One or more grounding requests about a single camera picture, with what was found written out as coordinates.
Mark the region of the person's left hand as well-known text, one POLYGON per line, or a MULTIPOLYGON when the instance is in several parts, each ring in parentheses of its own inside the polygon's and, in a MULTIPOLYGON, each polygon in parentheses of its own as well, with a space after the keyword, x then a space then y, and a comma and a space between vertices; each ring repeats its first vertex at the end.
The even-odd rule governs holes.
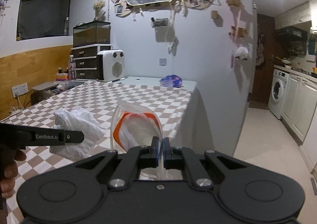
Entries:
POLYGON ((8 199, 14 194, 15 178, 18 175, 17 161, 26 160, 21 150, 3 150, 1 152, 1 195, 8 199))

